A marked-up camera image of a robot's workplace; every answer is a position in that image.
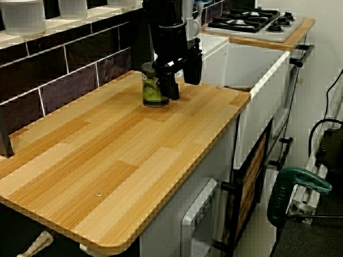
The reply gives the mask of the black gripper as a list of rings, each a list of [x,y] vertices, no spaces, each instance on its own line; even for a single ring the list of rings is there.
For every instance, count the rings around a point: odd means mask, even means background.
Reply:
[[[200,39],[187,39],[186,22],[176,26],[151,25],[153,47],[157,54],[154,68],[162,96],[178,100],[180,92],[175,73],[183,70],[184,81],[198,85],[202,77],[202,50]]]

